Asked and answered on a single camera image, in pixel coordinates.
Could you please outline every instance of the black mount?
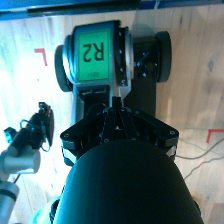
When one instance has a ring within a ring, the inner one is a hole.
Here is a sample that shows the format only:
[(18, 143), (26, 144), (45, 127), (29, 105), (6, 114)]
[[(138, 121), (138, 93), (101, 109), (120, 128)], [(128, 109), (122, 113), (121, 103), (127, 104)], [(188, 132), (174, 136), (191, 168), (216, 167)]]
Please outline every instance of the black mount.
[[(63, 149), (79, 159), (100, 144), (124, 139), (148, 142), (167, 154), (171, 150), (169, 156), (174, 159), (179, 138), (176, 129), (143, 111), (131, 113), (129, 108), (122, 107), (120, 97), (113, 97), (112, 102), (112, 107), (91, 113), (62, 132)], [(67, 165), (73, 165), (69, 158), (64, 159)]]

